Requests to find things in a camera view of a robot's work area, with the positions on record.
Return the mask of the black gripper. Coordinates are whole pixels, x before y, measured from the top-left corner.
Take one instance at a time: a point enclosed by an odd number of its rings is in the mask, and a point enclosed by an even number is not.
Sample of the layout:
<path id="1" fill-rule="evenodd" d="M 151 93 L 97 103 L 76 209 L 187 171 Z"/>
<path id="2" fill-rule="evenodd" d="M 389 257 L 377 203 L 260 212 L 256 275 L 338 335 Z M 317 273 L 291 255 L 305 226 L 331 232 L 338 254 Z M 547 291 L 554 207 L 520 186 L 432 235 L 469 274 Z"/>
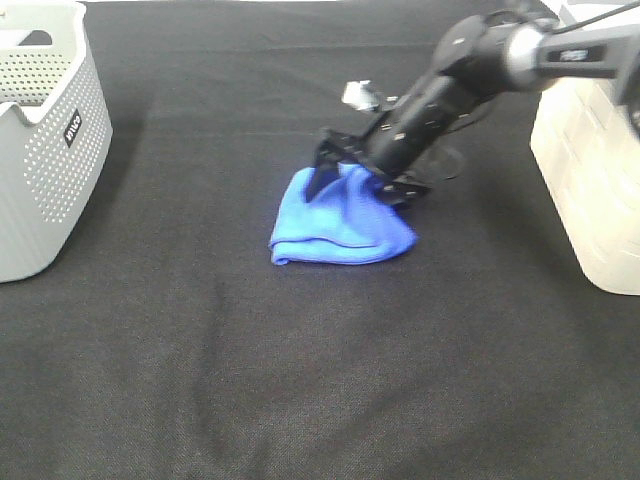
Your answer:
<path id="1" fill-rule="evenodd" d="M 453 125 L 471 113 L 480 96 L 451 77 L 427 74 L 381 116 L 362 137 L 323 129 L 314 154 L 313 172 L 304 190 L 311 202 L 340 178 L 340 164 L 362 165 L 372 174 L 373 196 L 392 208 L 408 208 L 431 192 L 409 167 Z"/>

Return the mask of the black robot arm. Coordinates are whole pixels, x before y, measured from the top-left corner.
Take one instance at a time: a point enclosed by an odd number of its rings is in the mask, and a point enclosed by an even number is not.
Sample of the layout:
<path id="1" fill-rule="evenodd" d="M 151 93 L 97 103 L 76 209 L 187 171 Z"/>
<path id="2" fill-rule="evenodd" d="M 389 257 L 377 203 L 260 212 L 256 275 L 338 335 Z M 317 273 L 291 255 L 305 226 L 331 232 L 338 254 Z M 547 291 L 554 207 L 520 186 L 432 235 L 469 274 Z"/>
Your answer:
<path id="1" fill-rule="evenodd" d="M 542 92 L 560 78 L 614 80 L 615 104 L 639 126 L 638 25 L 590 30 L 584 22 L 554 28 L 550 19 L 525 15 L 501 24 L 492 19 L 474 15 L 451 27 L 426 73 L 397 99 L 368 80 L 348 82 L 343 103 L 377 117 L 361 135 L 326 130 L 305 200 L 337 180 L 342 163 L 371 172 L 376 196 L 389 205 L 420 198 L 433 183 L 410 167 L 454 124 L 503 93 Z"/>

